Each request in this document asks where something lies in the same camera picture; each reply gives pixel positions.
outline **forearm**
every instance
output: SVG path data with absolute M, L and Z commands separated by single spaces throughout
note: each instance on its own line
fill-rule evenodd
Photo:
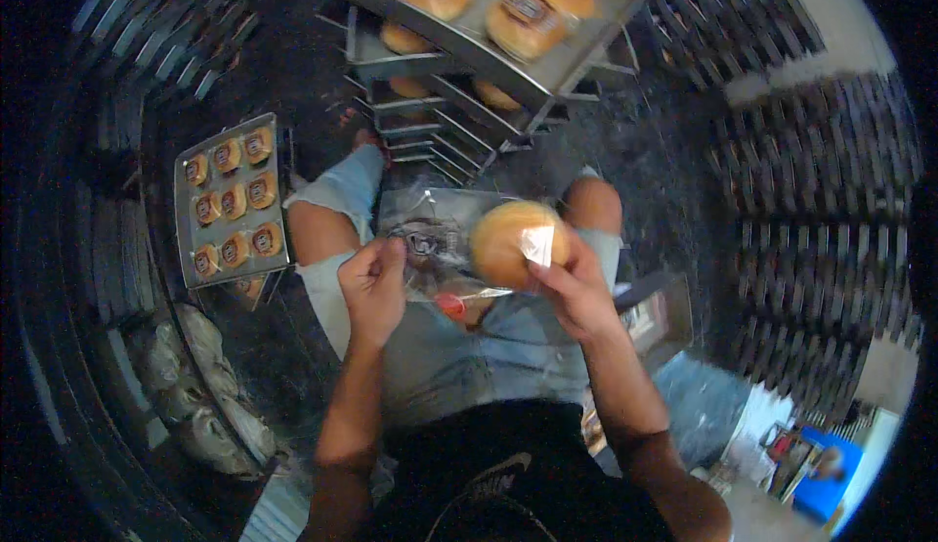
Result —
M 616 454 L 632 448 L 636 440 L 668 429 L 668 408 L 618 321 L 584 341 L 582 351 L 597 413 Z
M 316 447 L 316 464 L 370 474 L 381 434 L 383 345 L 368 344 L 355 331 Z

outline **metal baking tray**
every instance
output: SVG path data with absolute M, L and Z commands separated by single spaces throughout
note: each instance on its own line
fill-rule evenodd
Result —
M 230 138 L 245 137 L 254 129 L 269 126 L 274 133 L 271 142 L 271 154 L 266 160 L 251 166 L 248 154 L 241 153 L 241 165 L 229 174 L 220 173 L 211 160 L 212 151 L 218 145 Z M 280 177 L 281 170 L 287 165 L 292 156 L 290 146 L 292 138 L 289 130 L 277 125 L 277 115 L 273 112 L 251 119 L 233 128 L 218 133 L 215 137 L 207 138 L 198 145 L 186 149 L 175 160 L 172 178 L 172 195 L 175 198 L 175 225 L 178 235 L 179 260 L 182 264 L 183 280 L 189 289 L 233 281 L 264 273 L 274 272 L 288 266 L 291 262 L 289 234 L 286 230 L 286 219 L 280 205 L 285 198 L 285 178 Z M 186 160 L 203 152 L 208 156 L 208 176 L 205 183 L 193 187 L 185 178 L 183 164 Z M 245 214 L 238 220 L 227 220 L 225 217 L 217 218 L 212 224 L 203 227 L 195 217 L 196 198 L 207 191 L 216 191 L 223 194 L 231 185 L 236 183 L 248 184 L 262 172 L 271 172 L 277 181 L 277 198 L 264 210 L 254 210 L 250 204 Z M 230 235 L 238 231 L 255 231 L 264 222 L 274 222 L 280 226 L 283 233 L 283 250 L 273 257 L 260 257 L 251 255 L 240 267 L 229 269 L 219 263 L 219 271 L 211 278 L 199 276 L 192 263 L 195 250 L 206 243 L 215 243 L 219 248 Z
M 471 72 L 445 51 L 398 55 L 381 41 L 384 19 L 352 6 L 348 13 L 345 34 L 345 60 L 356 71 L 358 79 L 369 85 L 375 79 L 392 76 L 426 76 L 452 72 Z
M 448 23 L 400 0 L 351 1 L 424 35 L 537 114 L 554 96 L 573 90 L 588 70 L 591 53 L 614 39 L 620 24 L 646 0 L 597 0 L 600 18 L 582 20 L 563 43 L 528 65 L 511 59 L 485 36 L 485 12 L 496 0 L 474 0 Z

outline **baking tray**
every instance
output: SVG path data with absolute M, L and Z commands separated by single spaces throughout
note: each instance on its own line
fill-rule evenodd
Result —
M 601 18 L 582 20 L 563 43 L 528 65 L 511 59 L 485 36 L 485 11 L 495 0 L 474 0 L 449 23 L 400 0 L 351 1 L 424 35 L 537 114 L 551 98 L 573 90 L 588 70 L 590 54 L 614 39 L 620 23 L 635 16 L 646 0 L 597 0 Z
M 270 157 L 257 166 L 251 166 L 248 163 L 247 152 L 242 151 L 240 166 L 230 174 L 220 173 L 211 160 L 211 152 L 224 141 L 233 137 L 243 138 L 254 129 L 262 126 L 269 126 L 274 133 Z M 179 260 L 182 264 L 183 280 L 187 288 L 192 290 L 233 281 L 237 278 L 270 273 L 283 269 L 290 264 L 289 234 L 286 230 L 286 219 L 283 217 L 283 210 L 280 208 L 285 198 L 286 186 L 283 181 L 284 178 L 280 177 L 280 172 L 292 157 L 291 144 L 292 137 L 289 135 L 289 129 L 279 126 L 277 124 L 277 115 L 269 112 L 241 125 L 226 129 L 214 137 L 207 138 L 198 145 L 186 149 L 176 158 L 173 166 L 172 193 L 175 198 L 175 225 L 178 235 Z M 200 152 L 206 153 L 209 157 L 208 176 L 204 184 L 194 187 L 186 181 L 183 165 L 186 160 Z M 277 198 L 270 206 L 264 208 L 264 210 L 254 210 L 248 204 L 247 211 L 238 220 L 227 220 L 225 217 L 219 217 L 206 227 L 199 224 L 194 215 L 194 208 L 195 200 L 200 194 L 207 191 L 217 191 L 218 194 L 223 194 L 235 183 L 247 185 L 262 172 L 271 172 L 277 181 Z M 235 269 L 229 269 L 224 267 L 223 263 L 220 263 L 220 270 L 207 279 L 196 273 L 192 257 L 198 247 L 206 243 L 215 243 L 220 249 L 220 245 L 230 235 L 238 231 L 254 231 L 264 222 L 274 222 L 280 226 L 283 233 L 283 250 L 279 254 L 273 257 L 251 255 L 247 261 Z

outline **dark floor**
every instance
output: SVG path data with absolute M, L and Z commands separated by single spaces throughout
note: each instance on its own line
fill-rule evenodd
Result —
M 262 14 L 275 14 L 264 15 L 265 24 L 249 43 L 241 67 L 213 91 L 208 104 L 164 114 L 168 162 L 220 129 L 270 110 L 295 126 L 298 167 L 307 179 L 343 156 L 339 114 L 353 91 L 341 77 L 341 40 L 313 18 L 315 4 L 259 2 Z M 643 51 L 644 32 L 637 28 L 633 36 Z M 634 87 L 605 91 L 598 103 L 576 105 L 569 125 L 539 138 L 532 152 L 504 157 L 476 186 L 522 196 L 560 196 L 581 166 L 597 168 L 616 186 L 625 206 L 619 279 L 658 269 L 686 272 L 695 328 L 695 339 L 686 348 L 707 360 L 719 350 L 715 337 L 721 324 L 715 322 L 713 304 L 728 285 L 720 275 L 733 236 L 703 156 L 709 118 L 724 104 L 718 93 L 691 92 L 682 79 L 645 63 Z M 177 298 L 184 299 L 181 286 L 176 283 L 175 288 Z M 302 451 L 315 442 L 338 361 L 298 277 L 285 275 L 272 302 L 252 316 L 245 316 L 223 290 L 203 290 L 198 299 L 226 337 L 226 354 L 259 411 L 304 456 Z M 705 381 L 694 373 L 684 379 L 669 375 L 665 381 L 674 435 L 686 443 L 687 454 L 698 458 L 721 448 L 725 442 L 717 441 L 732 433 L 738 411 L 731 412 L 728 402 L 680 396 L 699 390 L 695 382 Z M 703 416 L 709 418 L 707 426 L 721 425 L 721 430 L 694 425 Z

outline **plastic bag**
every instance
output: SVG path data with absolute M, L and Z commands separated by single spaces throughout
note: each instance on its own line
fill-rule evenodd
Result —
M 379 235 L 405 240 L 405 287 L 412 302 L 436 302 L 454 320 L 474 299 L 513 292 L 493 287 L 474 271 L 470 236 L 489 211 L 512 197 L 495 192 L 426 187 L 422 182 L 390 190 L 381 198 Z M 522 231 L 523 257 L 551 263 L 550 240 L 544 230 Z

